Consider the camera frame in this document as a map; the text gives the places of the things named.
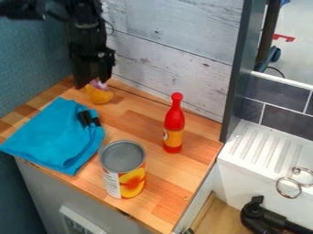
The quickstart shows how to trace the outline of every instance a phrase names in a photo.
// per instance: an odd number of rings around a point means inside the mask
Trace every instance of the metal ring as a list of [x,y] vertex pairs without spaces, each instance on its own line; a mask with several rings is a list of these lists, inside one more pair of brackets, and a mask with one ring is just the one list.
[[[309,170],[309,169],[307,169],[307,168],[305,168],[305,167],[294,166],[294,167],[292,167],[291,171],[292,171],[292,173],[293,173],[294,175],[300,175],[301,172],[303,171],[303,172],[309,173],[309,174],[312,175],[312,177],[313,177],[313,171],[311,171],[311,170]],[[299,183],[302,187],[310,187],[310,186],[313,186],[313,183],[311,183],[311,184],[302,184],[302,183],[300,183],[300,182],[298,182],[298,183]]]
[[[290,196],[290,195],[284,193],[284,192],[283,192],[282,190],[280,190],[280,188],[279,188],[279,183],[280,183],[281,181],[283,181],[283,180],[286,180],[286,181],[289,181],[289,182],[295,184],[295,185],[297,186],[299,192],[298,192],[296,195],[293,195],[293,196]],[[301,195],[301,193],[302,193],[302,187],[301,187],[300,183],[297,182],[296,180],[292,179],[292,178],[289,178],[289,177],[282,177],[282,178],[278,179],[278,180],[276,181],[276,190],[277,190],[277,192],[278,192],[281,196],[286,197],[286,198],[289,198],[289,199],[295,199],[295,198],[299,197],[299,196]]]

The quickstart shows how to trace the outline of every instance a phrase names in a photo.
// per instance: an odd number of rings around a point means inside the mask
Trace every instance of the can lid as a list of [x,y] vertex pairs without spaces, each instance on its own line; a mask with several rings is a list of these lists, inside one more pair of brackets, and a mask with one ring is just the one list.
[[102,166],[111,172],[126,173],[135,170],[145,160],[145,150],[132,141],[117,141],[99,150]]

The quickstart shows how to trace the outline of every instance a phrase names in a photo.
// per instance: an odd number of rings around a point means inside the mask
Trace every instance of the peach can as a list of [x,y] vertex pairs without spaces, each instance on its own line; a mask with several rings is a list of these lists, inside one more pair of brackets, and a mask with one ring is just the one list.
[[131,198],[146,184],[146,153],[132,141],[117,141],[99,149],[106,192],[116,198]]

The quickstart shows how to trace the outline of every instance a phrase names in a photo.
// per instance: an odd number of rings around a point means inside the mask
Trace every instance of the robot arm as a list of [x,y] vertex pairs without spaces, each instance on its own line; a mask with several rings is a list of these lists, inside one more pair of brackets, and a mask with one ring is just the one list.
[[[49,4],[61,6],[60,15]],[[99,77],[112,76],[115,51],[106,47],[105,21],[100,0],[0,0],[0,16],[13,20],[45,20],[46,16],[66,22],[71,68],[77,89]]]

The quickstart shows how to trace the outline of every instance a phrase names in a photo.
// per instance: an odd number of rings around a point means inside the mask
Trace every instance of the red bottle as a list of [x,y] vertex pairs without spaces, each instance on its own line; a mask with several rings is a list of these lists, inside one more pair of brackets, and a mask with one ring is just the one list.
[[164,121],[163,147],[169,153],[178,153],[182,147],[185,116],[180,108],[183,95],[179,92],[172,94],[172,107]]

